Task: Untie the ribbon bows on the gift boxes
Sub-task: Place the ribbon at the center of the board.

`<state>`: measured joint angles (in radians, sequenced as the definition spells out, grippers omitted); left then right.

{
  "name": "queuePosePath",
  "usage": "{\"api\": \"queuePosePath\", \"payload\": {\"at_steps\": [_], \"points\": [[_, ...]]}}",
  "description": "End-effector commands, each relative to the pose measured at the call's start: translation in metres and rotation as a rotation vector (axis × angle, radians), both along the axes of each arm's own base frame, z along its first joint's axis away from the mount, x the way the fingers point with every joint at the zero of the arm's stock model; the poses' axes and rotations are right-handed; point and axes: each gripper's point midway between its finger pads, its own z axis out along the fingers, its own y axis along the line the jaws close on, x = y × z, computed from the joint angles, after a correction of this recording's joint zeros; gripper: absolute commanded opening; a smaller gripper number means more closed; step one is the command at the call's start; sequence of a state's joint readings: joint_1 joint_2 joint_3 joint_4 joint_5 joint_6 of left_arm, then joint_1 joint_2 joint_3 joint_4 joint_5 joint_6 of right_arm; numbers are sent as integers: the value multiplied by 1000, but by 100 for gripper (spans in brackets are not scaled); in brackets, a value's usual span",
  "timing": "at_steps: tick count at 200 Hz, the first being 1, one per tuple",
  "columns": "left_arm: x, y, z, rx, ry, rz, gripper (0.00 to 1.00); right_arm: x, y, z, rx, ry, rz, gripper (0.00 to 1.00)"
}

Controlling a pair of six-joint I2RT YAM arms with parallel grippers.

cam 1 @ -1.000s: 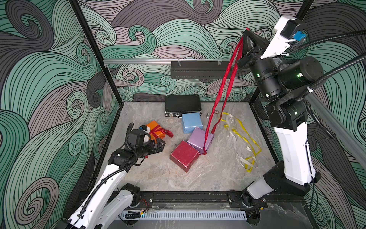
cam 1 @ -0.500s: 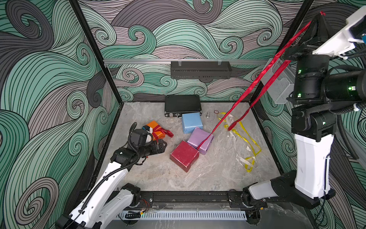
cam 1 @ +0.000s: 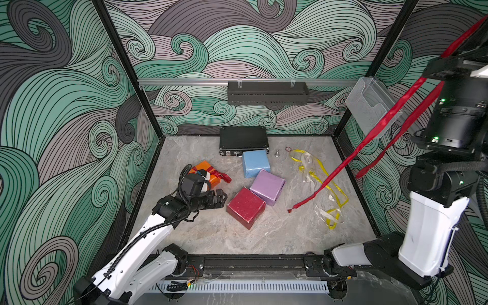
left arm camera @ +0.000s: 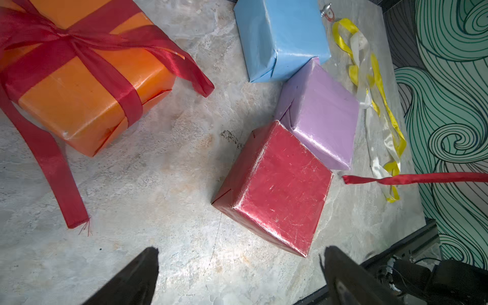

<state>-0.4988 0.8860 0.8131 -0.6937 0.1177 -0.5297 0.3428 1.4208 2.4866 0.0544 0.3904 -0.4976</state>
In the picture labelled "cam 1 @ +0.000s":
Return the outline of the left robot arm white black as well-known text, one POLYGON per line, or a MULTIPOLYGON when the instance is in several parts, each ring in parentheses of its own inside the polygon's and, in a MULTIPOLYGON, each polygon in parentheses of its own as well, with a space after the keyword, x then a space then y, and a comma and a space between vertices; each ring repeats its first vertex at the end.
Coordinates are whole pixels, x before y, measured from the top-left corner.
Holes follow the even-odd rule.
POLYGON ((180 246, 171 244, 155 258, 152 252, 189 213, 222 208, 226 201, 221 189, 189 205, 173 196, 160 199, 139 232, 109 263, 75 283, 73 304, 133 304, 165 277, 188 275, 188 253, 180 246))

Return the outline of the red ribbon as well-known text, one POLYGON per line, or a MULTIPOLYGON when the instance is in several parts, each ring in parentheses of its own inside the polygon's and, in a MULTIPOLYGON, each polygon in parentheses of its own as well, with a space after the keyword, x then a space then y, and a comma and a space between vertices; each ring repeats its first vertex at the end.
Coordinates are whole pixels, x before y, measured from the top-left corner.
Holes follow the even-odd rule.
MULTIPOLYGON (((479 28, 487 22, 487 17, 484 16, 480 19, 476 24, 471 26, 469 30, 463 33, 456 41, 454 41, 441 55, 442 59, 446 59, 448 56, 452 55, 460 46, 461 44, 466 41, 471 35, 473 35, 479 28)), ((425 77, 420 77, 417 81, 417 85, 422 85, 426 82, 425 77)), ((401 131, 405 132, 432 104, 433 102, 439 98, 442 89, 446 85, 445 81, 441 81, 434 90, 423 100, 423 102, 410 114, 408 119, 406 119, 405 123, 402 125, 401 131)), ((287 212, 291 213, 293 210, 300 208, 301 206, 305 205, 306 203, 310 202, 314 197, 316 197, 319 192, 324 189, 327 185, 329 185, 333 179, 363 150, 366 145, 368 145, 372 140, 374 140, 380 132, 382 132, 386 126, 392 122, 395 115, 399 112, 402 108, 403 104, 409 99, 409 97, 417 91, 416 88, 413 86, 410 90, 398 101, 398 103, 390 109, 390 111, 381 119, 381 121, 369 132, 369 134, 364 138, 364 140, 359 144, 359 146, 353 151, 351 155, 349 155, 323 182, 321 188, 314 192, 311 196, 306 198, 305 200, 295 204, 292 208, 288 209, 287 212)))
POLYGON ((217 184, 219 184, 221 182, 221 180, 223 180, 224 182, 226 183, 230 183, 232 181, 232 178, 230 178, 229 175, 225 174, 225 173, 222 173, 218 170, 216 170, 213 166, 211 165, 203 165, 203 166, 194 166, 190 171, 189 173, 190 174, 195 174, 199 171, 206 171, 206 173, 210 174, 210 178, 208 179, 209 182, 215 186, 217 184))

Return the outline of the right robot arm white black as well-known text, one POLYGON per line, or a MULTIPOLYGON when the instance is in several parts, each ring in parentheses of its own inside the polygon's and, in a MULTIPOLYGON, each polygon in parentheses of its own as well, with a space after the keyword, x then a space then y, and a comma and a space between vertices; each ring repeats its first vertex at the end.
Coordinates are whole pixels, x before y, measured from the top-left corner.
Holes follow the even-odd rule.
POLYGON ((368 133, 371 142, 427 80, 437 86, 404 121, 406 132, 428 109, 426 128, 413 138, 424 153, 410 169, 410 214, 405 233, 324 252, 321 265, 331 284, 354 277, 358 267, 376 269, 417 291, 452 272, 449 249, 461 214, 476 196, 487 219, 487 19, 474 24, 443 54, 368 133))

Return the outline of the red gift box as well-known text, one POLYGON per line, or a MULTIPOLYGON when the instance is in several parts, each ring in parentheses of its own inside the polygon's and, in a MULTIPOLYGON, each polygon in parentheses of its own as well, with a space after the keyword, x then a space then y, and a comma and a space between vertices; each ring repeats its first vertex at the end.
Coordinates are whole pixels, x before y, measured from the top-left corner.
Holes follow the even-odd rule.
POLYGON ((242 188, 226 205, 226 212, 248 230, 265 209, 266 202, 248 188, 242 188))

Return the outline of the purple gift box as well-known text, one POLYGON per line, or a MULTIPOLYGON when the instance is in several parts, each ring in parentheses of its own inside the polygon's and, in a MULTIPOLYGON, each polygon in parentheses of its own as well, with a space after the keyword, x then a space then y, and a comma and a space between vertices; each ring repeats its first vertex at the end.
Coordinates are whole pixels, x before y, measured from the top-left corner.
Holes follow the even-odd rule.
POLYGON ((284 185, 285 179, 262 169, 254 179, 250 190, 264 200, 267 205, 275 206, 282 193, 284 185))

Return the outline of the blue gift box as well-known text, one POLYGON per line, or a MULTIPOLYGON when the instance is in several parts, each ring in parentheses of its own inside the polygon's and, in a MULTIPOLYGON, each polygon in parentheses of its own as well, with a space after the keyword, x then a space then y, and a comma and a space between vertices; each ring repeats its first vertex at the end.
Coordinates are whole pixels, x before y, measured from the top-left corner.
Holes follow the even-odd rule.
POLYGON ((271 171, 267 150, 244 152, 243 171, 245 178, 254 178, 261 170, 271 171))

